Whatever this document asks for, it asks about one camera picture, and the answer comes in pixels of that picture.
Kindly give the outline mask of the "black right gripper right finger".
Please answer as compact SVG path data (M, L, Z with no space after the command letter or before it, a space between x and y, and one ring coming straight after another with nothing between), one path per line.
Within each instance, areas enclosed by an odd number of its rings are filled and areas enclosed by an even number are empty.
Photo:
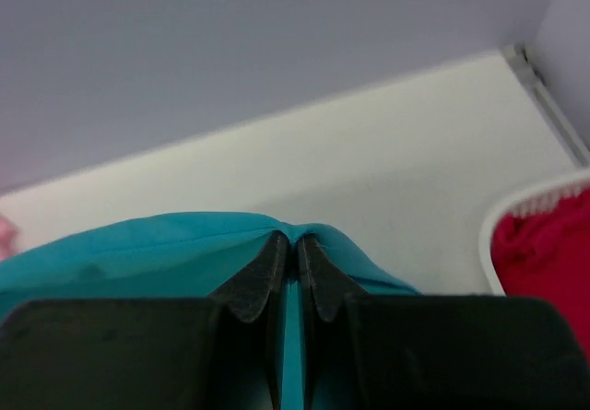
M316 236L297 243L301 292L303 407L355 409L360 404L345 299L368 292L327 256Z

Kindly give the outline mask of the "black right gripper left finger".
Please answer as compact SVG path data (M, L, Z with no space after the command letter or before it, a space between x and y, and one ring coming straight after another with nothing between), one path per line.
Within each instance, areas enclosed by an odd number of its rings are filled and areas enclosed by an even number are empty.
M289 240L261 251L210 297L223 304L209 370L211 409L279 409Z

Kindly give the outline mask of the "teal t shirt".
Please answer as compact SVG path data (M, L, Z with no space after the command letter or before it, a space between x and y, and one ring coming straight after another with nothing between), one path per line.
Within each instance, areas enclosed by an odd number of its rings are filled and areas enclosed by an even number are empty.
M210 295L289 240L281 407L304 409L297 243L316 236L368 294L412 296L341 231L247 213L177 213L95 228L3 261L5 409L211 409L209 370L223 304Z

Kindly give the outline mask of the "crimson red t shirt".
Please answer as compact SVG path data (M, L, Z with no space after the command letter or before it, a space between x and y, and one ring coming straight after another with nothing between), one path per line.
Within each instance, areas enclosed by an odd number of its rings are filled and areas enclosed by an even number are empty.
M504 216L494 230L491 260L508 296L555 307L589 354L589 191L545 213Z

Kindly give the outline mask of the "white plastic basket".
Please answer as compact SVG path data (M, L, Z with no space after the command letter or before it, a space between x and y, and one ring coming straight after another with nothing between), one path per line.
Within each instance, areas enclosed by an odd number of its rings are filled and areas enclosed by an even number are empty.
M498 223L507 214L527 217L552 211L561 199L577 196L588 187L589 169L583 168L513 189L491 206L478 234L478 254L490 291L494 295L505 295L491 257L492 238Z

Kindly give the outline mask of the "folded pink t shirt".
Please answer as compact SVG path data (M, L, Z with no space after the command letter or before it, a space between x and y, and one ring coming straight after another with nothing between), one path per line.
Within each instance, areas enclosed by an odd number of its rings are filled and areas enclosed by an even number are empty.
M18 228L5 217L0 218L0 261L17 254Z

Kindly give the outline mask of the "aluminium mounting rail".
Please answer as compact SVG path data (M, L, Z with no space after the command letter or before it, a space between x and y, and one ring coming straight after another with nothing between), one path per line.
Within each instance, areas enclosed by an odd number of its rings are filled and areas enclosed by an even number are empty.
M546 80L534 63L531 49L526 44L516 43L505 46L501 51L521 86L549 120L572 159L579 166L588 167L589 149L546 87Z

